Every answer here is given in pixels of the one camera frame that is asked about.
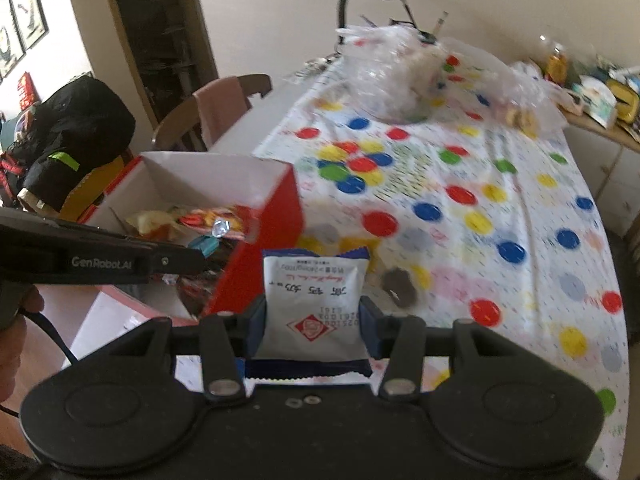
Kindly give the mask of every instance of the pink cloth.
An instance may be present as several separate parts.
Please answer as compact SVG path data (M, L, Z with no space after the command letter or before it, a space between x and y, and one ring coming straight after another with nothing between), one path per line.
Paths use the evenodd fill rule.
M193 93L200 114L202 140L207 148L235 124L250 108L237 77L207 83Z

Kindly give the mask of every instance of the human hand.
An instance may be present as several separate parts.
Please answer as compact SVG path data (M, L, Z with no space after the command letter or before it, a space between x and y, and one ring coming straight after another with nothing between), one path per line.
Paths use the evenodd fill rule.
M20 306L28 312L41 312L44 300L38 289L31 287ZM27 323L23 316L17 316L14 323L0 332L0 402L11 397L15 388L15 375L20 367L20 354L27 337Z

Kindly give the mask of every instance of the wooden chair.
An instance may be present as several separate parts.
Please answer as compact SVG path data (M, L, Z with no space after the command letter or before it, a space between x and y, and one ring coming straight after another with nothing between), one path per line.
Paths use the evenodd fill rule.
M266 74L246 74L238 77L246 108L251 109L249 97L260 94L263 98L271 92L271 78ZM206 152L199 131L200 115L193 95L180 103L158 124L154 131L154 150Z

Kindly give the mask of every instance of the red logo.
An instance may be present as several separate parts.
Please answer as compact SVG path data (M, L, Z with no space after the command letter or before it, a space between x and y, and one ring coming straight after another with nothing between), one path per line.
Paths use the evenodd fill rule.
M292 330L300 332L310 342L315 341L321 335L335 330L335 328L329 328L313 314L309 314L305 319L302 319L297 323L292 321L291 323L288 323L287 326Z

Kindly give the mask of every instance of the polka dot tablecloth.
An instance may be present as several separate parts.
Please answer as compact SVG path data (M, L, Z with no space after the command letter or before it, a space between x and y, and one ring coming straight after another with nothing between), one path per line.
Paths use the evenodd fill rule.
M364 294L382 310L431 326L472 317L589 384L606 413L589 466L614 480L628 352L602 221L562 133L501 126L482 71L455 61L430 118L405 125L357 113L338 63L254 155L294 164L301 246L369 247ZM426 360L425 389L447 377L446 360Z

